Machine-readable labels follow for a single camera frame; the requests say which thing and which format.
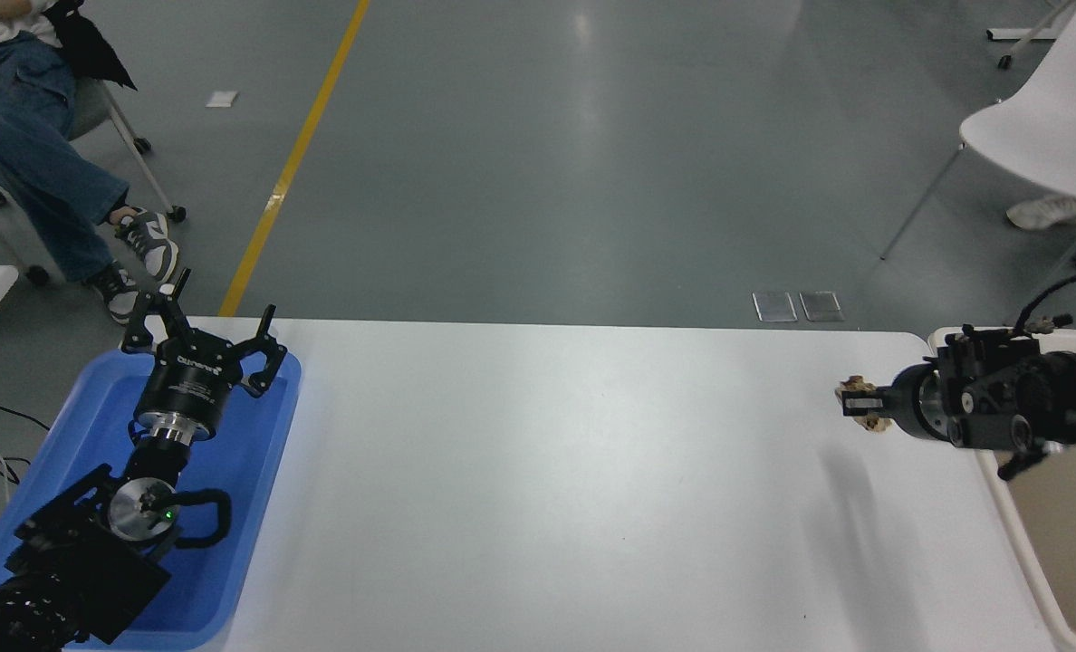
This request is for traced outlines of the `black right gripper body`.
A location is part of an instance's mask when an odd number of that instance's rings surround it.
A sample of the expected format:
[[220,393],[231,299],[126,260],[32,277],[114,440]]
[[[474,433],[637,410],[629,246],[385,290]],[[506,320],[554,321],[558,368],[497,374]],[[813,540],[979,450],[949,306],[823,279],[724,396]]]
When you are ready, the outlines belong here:
[[920,388],[930,375],[928,364],[918,364],[900,371],[891,385],[884,389],[883,413],[898,426],[903,433],[910,434],[919,440],[928,440],[928,421],[920,416]]

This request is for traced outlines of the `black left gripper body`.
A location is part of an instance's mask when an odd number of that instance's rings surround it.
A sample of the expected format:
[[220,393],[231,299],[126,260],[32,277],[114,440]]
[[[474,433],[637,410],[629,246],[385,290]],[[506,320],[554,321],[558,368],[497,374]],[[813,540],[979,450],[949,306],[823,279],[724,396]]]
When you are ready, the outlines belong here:
[[165,339],[134,408],[137,424],[148,428],[154,419],[178,414],[197,428],[220,427],[231,391],[243,378],[232,348],[231,341],[199,330]]

